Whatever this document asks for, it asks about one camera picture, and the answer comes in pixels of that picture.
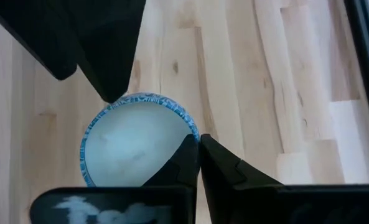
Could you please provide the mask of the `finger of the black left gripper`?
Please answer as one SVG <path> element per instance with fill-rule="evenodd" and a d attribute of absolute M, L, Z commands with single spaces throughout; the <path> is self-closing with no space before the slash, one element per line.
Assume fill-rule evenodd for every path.
<path fill-rule="evenodd" d="M 146 0 L 65 1 L 80 45 L 79 67 L 112 103 L 128 90 Z"/>
<path fill-rule="evenodd" d="M 67 11 L 59 0 L 0 0 L 0 24 L 58 80 L 77 60 Z"/>

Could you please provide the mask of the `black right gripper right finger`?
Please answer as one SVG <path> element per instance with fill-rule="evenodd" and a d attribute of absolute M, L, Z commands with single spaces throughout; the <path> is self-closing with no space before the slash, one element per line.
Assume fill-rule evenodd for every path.
<path fill-rule="evenodd" d="M 209 134 L 200 152 L 212 223 L 369 224 L 369 184 L 284 185 Z"/>

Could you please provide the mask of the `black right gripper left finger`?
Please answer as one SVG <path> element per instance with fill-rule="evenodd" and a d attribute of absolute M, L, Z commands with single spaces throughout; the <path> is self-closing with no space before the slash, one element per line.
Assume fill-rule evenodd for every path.
<path fill-rule="evenodd" d="M 199 142 L 191 134 L 140 187 L 64 187 L 38 196 L 31 223 L 195 223 Z"/>

